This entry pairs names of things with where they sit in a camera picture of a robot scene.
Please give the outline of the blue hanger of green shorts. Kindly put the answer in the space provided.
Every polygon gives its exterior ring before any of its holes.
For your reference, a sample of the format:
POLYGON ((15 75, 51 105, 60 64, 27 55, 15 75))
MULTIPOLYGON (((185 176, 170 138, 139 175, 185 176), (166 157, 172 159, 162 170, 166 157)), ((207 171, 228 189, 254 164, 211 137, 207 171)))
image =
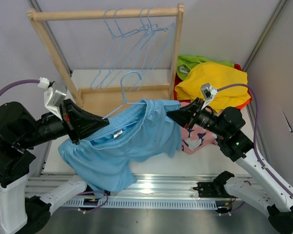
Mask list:
POLYGON ((164 53, 166 52, 167 47, 170 44, 171 38, 174 35, 175 23, 171 22, 171 23, 163 26, 162 24, 154 22, 152 19, 151 19, 151 22, 158 24, 158 30, 157 30, 157 34, 155 36, 155 40, 153 41, 151 53, 149 54, 148 58, 149 59, 155 58, 155 61, 157 62, 157 64, 155 65, 154 69, 156 69, 156 66, 161 61, 164 53))

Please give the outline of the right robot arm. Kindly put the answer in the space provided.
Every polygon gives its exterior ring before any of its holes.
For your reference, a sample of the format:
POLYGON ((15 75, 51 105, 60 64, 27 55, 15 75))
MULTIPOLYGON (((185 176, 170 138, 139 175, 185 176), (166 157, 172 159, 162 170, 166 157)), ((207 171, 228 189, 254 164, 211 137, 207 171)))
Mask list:
POLYGON ((197 98, 192 103, 167 116, 187 130, 198 125, 216 134, 220 140, 220 151, 235 162, 261 187, 260 190, 234 174, 224 171, 213 181, 213 191, 217 196, 226 194, 237 197, 260 211, 269 223, 281 234, 293 233, 293 186, 287 183, 261 156, 256 143, 241 130, 245 125, 241 111, 227 107, 216 115, 204 101, 197 98))

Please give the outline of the green shorts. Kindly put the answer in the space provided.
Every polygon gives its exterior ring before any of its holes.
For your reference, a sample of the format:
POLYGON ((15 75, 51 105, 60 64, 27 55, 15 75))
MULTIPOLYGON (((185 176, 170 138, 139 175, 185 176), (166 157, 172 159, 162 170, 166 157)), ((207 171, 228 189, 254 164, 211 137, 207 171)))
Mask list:
POLYGON ((176 74, 181 80, 184 80, 190 73, 191 69, 193 69, 198 64, 205 62, 218 63, 234 68, 234 64, 229 61, 215 61, 202 56, 179 55, 177 59, 176 74))

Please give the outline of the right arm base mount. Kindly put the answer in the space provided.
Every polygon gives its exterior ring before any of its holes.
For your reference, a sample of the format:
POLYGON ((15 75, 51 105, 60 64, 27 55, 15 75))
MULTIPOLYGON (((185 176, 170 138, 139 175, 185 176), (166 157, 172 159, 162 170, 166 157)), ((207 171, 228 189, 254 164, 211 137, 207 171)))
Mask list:
POLYGON ((230 198, 223 185, 215 182, 198 182, 193 190, 198 192, 201 198, 230 198))

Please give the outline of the pink patterned shorts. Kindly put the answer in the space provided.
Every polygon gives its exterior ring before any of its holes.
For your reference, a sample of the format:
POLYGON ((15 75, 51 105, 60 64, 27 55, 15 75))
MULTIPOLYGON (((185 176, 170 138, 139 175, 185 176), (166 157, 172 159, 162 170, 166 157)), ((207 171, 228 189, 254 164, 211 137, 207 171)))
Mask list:
POLYGON ((181 149, 187 154, 194 154, 206 145, 217 144, 217 135, 195 125, 192 129, 181 127, 181 149))

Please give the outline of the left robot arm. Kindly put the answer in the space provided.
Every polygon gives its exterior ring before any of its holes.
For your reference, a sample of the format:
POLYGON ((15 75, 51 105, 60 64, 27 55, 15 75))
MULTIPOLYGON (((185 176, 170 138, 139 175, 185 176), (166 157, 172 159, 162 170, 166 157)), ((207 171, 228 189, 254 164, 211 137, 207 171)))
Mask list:
POLYGON ((60 104, 58 116, 46 113, 39 120, 19 102, 0 106, 0 234, 34 234, 74 196, 95 192, 94 180, 75 175, 50 192, 26 197, 35 160, 31 150, 62 136, 78 144, 108 124, 108 119, 82 110, 70 99, 60 104))

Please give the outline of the blue hanger of yellow shorts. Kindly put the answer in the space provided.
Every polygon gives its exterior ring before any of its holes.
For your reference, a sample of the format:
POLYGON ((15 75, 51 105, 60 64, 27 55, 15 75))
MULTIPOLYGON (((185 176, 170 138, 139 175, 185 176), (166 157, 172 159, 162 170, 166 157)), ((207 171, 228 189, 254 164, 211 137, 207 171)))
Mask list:
POLYGON ((139 44, 139 48, 133 57, 135 61, 132 66, 132 72, 125 75, 125 78, 127 79, 125 88, 128 92, 133 90, 139 91, 157 64, 155 58, 148 58, 158 30, 158 24, 151 22, 151 10, 152 7, 147 11, 147 25, 145 25, 142 18, 140 18, 144 35, 143 40, 139 44))

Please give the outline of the light blue shorts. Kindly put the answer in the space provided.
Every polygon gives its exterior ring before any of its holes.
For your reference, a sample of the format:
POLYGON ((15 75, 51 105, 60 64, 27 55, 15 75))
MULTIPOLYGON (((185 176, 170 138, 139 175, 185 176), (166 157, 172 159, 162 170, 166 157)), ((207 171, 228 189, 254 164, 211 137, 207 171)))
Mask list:
POLYGON ((92 190, 120 192, 137 181, 131 162, 158 154, 174 157, 181 150, 181 128, 167 116, 180 106, 176 100, 142 99, 79 144, 67 139, 59 154, 92 190))

